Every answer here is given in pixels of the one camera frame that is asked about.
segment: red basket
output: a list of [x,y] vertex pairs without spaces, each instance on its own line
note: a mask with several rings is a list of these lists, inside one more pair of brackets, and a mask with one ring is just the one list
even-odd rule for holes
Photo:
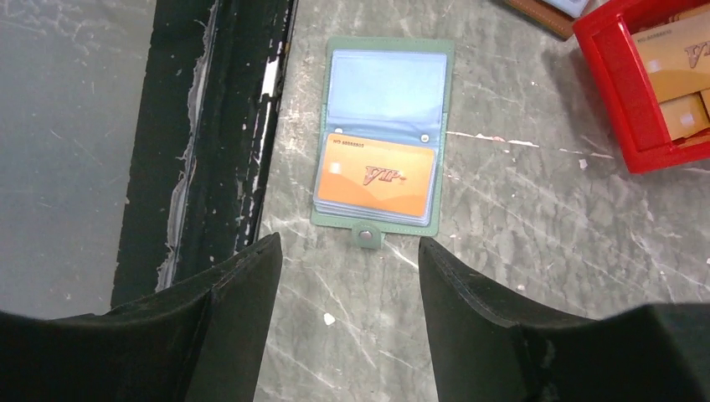
[[671,141],[656,95],[631,38],[643,28],[710,0],[611,0],[574,24],[626,166],[646,173],[710,157],[710,130]]

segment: metal snap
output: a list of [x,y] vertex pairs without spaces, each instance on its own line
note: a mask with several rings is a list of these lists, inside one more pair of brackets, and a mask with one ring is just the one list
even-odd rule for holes
[[373,234],[370,233],[369,230],[363,230],[360,232],[360,239],[362,240],[372,240],[373,239]]

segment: gray floor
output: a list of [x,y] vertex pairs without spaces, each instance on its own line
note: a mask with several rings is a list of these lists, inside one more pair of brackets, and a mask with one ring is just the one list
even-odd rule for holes
[[109,309],[154,8],[0,0],[0,309]]
[[490,1],[300,0],[262,226],[285,261],[256,400],[435,400],[418,239],[360,250],[308,220],[333,35],[457,42],[436,239],[473,269],[595,318],[710,299],[710,162],[629,175],[574,39]]

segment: black door frame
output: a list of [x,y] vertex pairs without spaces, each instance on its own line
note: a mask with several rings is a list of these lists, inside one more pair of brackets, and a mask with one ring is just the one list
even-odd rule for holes
[[296,0],[157,0],[111,306],[251,245]]

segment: orange card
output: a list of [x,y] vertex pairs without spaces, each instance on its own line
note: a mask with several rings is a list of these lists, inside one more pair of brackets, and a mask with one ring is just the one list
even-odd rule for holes
[[433,149],[332,133],[324,152],[320,200],[424,215]]

